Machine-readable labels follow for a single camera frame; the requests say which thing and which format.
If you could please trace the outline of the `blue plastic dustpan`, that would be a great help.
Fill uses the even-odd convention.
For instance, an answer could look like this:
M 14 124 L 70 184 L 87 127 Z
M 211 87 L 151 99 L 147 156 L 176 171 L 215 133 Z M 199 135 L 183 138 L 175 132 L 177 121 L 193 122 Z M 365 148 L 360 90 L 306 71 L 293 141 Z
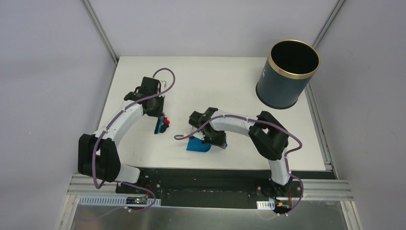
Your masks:
M 188 140 L 186 147 L 187 151 L 206 153 L 211 149 L 211 145 L 203 143 L 203 141 L 196 137 L 191 137 Z

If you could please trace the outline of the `blue hand brush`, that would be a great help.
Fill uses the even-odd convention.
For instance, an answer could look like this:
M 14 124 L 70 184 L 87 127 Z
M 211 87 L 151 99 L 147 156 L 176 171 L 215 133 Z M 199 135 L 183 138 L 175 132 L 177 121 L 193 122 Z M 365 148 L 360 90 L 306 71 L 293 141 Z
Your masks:
M 162 115 L 161 117 L 158 118 L 157 123 L 156 123 L 155 130 L 154 130 L 154 134 L 162 133 L 162 132 L 161 132 L 161 127 L 165 125 L 165 124 L 163 123 L 163 117 L 165 117 L 165 115 Z

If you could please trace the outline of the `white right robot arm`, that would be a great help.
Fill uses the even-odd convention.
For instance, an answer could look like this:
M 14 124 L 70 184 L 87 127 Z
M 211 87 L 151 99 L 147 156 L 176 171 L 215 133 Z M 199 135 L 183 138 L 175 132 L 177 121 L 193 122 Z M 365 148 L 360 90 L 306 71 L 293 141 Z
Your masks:
M 289 144 L 288 135 L 265 122 L 284 128 L 267 111 L 262 111 L 256 117 L 243 118 L 209 107 L 204 113 L 194 111 L 189 117 L 189 124 L 203 135 L 202 145 L 225 149 L 227 131 L 249 137 L 258 153 L 269 161 L 272 192 L 284 196 L 291 190 L 292 182 L 284 159 Z

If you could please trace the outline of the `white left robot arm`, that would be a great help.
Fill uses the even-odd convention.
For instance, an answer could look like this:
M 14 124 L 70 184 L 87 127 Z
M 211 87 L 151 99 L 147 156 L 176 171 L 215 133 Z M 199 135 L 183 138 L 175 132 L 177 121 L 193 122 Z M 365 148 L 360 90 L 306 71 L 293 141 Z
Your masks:
M 146 181 L 140 169 L 121 163 L 118 145 L 129 128 L 142 116 L 161 117 L 164 96 L 160 96 L 161 83 L 149 77 L 129 92 L 114 116 L 93 134 L 79 138 L 78 172 L 105 182 L 127 182 L 135 194 L 145 190 Z

